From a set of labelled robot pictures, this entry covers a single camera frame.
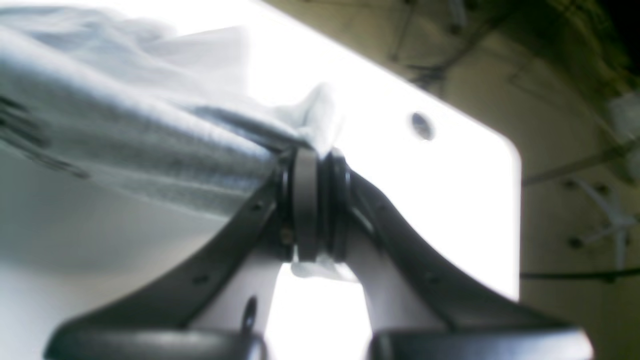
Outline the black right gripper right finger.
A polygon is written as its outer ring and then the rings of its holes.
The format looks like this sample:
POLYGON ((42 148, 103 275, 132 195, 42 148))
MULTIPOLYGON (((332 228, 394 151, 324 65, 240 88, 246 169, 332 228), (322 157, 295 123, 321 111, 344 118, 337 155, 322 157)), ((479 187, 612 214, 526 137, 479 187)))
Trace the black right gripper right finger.
POLYGON ((320 162, 323 253, 362 285, 368 360, 591 360, 580 326, 483 285, 449 262, 332 150, 320 162))

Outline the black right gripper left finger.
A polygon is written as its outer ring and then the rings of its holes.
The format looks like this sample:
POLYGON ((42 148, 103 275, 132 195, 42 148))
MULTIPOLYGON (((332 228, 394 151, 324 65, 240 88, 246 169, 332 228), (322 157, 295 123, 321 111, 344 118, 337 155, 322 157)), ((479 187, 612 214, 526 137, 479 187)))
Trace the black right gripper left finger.
POLYGON ((285 152, 273 175, 194 255, 150 284, 62 324, 46 360, 267 360, 283 263, 315 260, 317 153, 285 152))

